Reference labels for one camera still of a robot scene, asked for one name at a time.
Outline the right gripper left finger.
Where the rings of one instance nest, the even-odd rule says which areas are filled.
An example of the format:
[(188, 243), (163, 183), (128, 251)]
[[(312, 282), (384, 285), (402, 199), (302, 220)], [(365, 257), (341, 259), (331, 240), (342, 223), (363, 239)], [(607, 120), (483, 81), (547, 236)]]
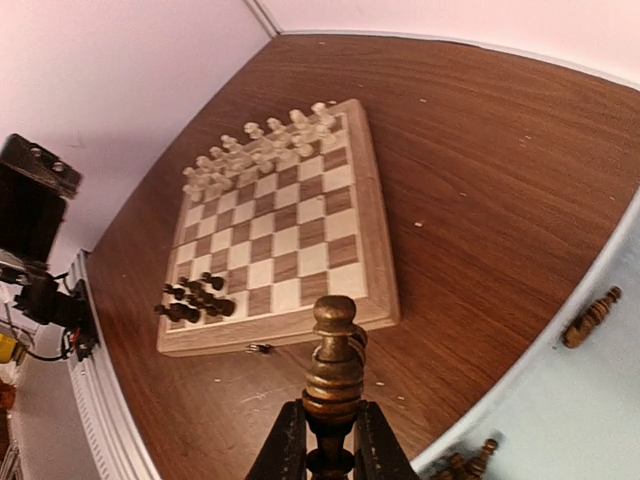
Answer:
[(285, 402), (245, 479), (306, 479), (306, 438), (302, 401)]

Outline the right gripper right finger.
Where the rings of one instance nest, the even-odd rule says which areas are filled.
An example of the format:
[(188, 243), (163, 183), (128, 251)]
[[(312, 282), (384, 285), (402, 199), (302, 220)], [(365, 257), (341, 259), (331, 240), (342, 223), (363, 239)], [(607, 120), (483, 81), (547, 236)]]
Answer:
[(362, 401), (354, 424), (355, 480), (419, 480), (381, 408)]

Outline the dark chess piece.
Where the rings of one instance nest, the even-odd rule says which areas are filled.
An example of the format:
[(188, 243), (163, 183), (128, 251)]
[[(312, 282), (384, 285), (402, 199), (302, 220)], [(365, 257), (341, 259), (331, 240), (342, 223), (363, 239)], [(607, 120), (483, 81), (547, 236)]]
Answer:
[(213, 296), (205, 290), (204, 283), (200, 280), (189, 280), (187, 277), (180, 277), (178, 284), (188, 290), (195, 298), (203, 301), (209, 301), (213, 298)]
[(173, 285), (165, 283), (163, 286), (163, 292), (170, 295), (177, 301), (184, 301), (189, 292), (181, 285)]
[(321, 343), (312, 354), (302, 404), (317, 448), (307, 455), (313, 479), (345, 479), (354, 467), (344, 448), (360, 408), (368, 337), (354, 323), (356, 304), (348, 296), (327, 295), (313, 307), (313, 332)]
[(191, 307), (206, 311), (208, 315), (215, 316), (220, 312), (216, 304), (217, 299), (208, 293), (205, 293), (203, 296), (188, 293), (184, 296), (184, 300)]
[(154, 312), (159, 316), (166, 316), (174, 323), (181, 320), (196, 323), (200, 319), (200, 311), (198, 309), (183, 303), (170, 303), (168, 306), (158, 304), (154, 307)]
[(230, 317), (231, 315), (234, 314), (236, 310), (236, 303), (234, 301), (229, 299), (224, 299), (224, 298), (217, 298), (217, 297), (215, 298), (217, 299), (216, 304), (220, 312), (218, 315), (215, 315), (212, 317), (216, 317), (216, 316)]

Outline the dark pawn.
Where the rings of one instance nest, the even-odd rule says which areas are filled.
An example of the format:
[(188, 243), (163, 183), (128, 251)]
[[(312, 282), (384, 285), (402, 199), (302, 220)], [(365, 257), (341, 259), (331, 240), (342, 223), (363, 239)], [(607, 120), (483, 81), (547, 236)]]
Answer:
[(211, 272), (203, 272), (200, 275), (200, 280), (211, 286), (215, 291), (220, 291), (225, 286), (225, 279), (218, 275), (213, 275)]

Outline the light blue plastic basket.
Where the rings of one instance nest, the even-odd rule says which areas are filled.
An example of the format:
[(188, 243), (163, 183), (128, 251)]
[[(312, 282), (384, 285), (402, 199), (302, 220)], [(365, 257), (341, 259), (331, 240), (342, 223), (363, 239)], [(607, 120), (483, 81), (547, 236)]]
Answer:
[[(566, 328), (617, 286), (621, 298), (584, 343)], [(636, 479), (639, 476), (639, 200), (632, 199), (586, 275), (500, 381), (411, 462), (427, 479), (458, 452), (499, 447), (488, 479)]]

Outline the wooden chess board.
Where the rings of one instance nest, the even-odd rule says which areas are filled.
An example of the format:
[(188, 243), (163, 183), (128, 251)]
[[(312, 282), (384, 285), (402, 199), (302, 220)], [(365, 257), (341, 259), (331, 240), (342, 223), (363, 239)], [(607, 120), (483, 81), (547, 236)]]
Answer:
[(400, 320), (398, 290), (373, 140), (361, 102), (329, 106), (342, 119), (338, 142), (318, 156), (216, 199), (183, 193), (166, 283), (225, 279), (205, 290), (232, 300), (230, 317), (200, 311), (196, 323), (159, 316), (157, 349), (175, 357), (309, 341), (324, 295), (356, 304), (373, 330)]

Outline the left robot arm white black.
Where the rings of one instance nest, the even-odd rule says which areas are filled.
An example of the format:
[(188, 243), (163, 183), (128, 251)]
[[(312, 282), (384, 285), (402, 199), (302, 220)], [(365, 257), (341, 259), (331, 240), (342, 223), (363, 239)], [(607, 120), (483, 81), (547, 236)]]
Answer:
[(1, 147), (1, 281), (18, 285), (29, 319), (76, 329), (81, 301), (58, 290), (48, 260), (82, 175), (41, 145), (11, 134)]

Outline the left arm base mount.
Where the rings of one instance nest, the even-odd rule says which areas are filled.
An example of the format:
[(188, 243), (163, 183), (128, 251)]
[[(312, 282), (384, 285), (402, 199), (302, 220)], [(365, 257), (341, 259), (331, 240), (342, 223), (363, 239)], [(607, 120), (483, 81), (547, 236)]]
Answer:
[(79, 362), (90, 358), (100, 345), (91, 301), (89, 283), (83, 279), (76, 282), (70, 293), (62, 293), (60, 300), (65, 327), (72, 331), (71, 344)]

